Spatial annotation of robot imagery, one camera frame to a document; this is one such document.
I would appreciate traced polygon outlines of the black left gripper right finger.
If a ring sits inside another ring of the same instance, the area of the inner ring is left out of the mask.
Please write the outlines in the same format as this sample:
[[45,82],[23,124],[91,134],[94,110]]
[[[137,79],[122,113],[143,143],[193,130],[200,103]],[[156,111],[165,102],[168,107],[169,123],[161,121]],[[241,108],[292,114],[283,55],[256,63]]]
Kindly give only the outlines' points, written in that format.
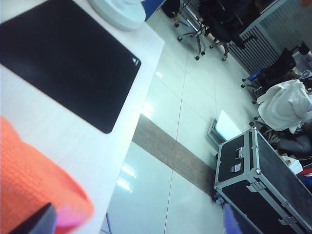
[[226,234],[257,234],[258,231],[229,203],[223,205]]

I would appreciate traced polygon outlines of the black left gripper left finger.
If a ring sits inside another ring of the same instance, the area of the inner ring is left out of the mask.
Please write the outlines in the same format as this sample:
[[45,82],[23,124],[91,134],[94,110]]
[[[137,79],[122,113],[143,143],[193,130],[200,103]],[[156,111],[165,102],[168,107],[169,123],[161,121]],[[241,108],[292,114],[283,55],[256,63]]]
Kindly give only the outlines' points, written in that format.
[[56,229],[57,213],[52,203],[47,203],[23,223],[15,227],[12,234],[53,234]]

